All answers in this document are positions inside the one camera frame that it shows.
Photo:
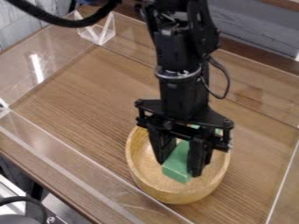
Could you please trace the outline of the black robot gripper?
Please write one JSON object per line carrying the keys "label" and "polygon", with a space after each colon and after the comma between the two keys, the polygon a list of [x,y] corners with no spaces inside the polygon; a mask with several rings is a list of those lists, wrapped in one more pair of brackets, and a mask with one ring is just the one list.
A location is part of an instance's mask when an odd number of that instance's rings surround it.
{"label": "black robot gripper", "polygon": [[213,150],[229,150],[233,122],[209,106],[209,72],[154,70],[158,99],[138,99],[135,125],[146,129],[156,162],[173,152],[176,139],[186,140],[186,170],[193,178],[210,163]]}

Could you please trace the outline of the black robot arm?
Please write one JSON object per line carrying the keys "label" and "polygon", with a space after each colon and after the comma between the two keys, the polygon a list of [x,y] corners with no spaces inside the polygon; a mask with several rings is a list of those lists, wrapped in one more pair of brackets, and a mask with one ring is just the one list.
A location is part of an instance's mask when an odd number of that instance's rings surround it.
{"label": "black robot arm", "polygon": [[139,9],[156,50],[153,75],[160,98],[134,102],[135,125],[145,128],[156,161],[170,156],[176,141],[188,142],[186,172],[198,177],[214,150],[229,150],[233,121],[209,106],[222,100],[209,85],[209,67],[224,70],[212,53],[220,48],[206,0],[143,0]]}

